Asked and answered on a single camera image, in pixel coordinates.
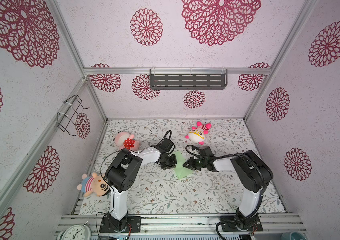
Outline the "light green paper sheet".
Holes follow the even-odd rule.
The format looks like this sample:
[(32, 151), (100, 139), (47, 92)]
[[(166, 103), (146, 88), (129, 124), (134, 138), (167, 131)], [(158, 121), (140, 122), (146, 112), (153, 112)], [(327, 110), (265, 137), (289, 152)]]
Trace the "light green paper sheet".
[(177, 175), (178, 179), (180, 180), (191, 175), (193, 171), (183, 166), (183, 164), (186, 163), (187, 161), (183, 153), (181, 151), (175, 151), (174, 155), (176, 156), (176, 159), (177, 159), (174, 172)]

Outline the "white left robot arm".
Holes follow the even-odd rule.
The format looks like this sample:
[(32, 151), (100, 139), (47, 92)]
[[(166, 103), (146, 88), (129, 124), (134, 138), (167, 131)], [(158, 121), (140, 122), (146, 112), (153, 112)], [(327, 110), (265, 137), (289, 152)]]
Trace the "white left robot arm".
[(114, 219), (120, 221), (127, 215), (128, 190), (134, 184), (140, 167), (149, 163), (159, 163), (163, 170), (172, 169), (176, 167), (177, 157), (155, 147), (141, 152), (122, 149), (108, 167), (106, 178), (112, 193), (110, 214)]

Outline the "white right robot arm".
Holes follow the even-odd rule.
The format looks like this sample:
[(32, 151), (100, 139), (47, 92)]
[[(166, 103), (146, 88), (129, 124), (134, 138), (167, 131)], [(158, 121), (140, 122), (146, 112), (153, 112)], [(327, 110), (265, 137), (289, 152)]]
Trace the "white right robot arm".
[(183, 167), (193, 171), (207, 169), (215, 173), (235, 171), (245, 188), (236, 215), (240, 219), (255, 216), (260, 209), (264, 193), (274, 177), (271, 169), (251, 150), (220, 157), (213, 156), (209, 148), (204, 153), (207, 155), (192, 154)]

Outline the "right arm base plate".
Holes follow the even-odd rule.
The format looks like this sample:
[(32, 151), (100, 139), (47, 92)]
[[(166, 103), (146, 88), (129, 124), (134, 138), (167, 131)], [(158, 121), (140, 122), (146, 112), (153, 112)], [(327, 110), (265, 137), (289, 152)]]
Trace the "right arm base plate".
[(242, 216), (237, 215), (229, 215), (229, 216), (221, 216), (220, 222), (223, 222), (222, 228), (224, 232), (261, 232), (263, 231), (263, 226), (261, 224), (261, 220), (259, 218), (259, 214), (255, 214), (254, 216), (242, 220)]

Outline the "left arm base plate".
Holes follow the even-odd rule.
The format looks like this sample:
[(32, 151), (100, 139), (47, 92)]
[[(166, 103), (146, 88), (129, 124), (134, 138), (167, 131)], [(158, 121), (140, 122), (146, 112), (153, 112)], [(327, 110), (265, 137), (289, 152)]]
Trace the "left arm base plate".
[(125, 216), (117, 220), (111, 215), (102, 218), (100, 233), (139, 233), (142, 217)]

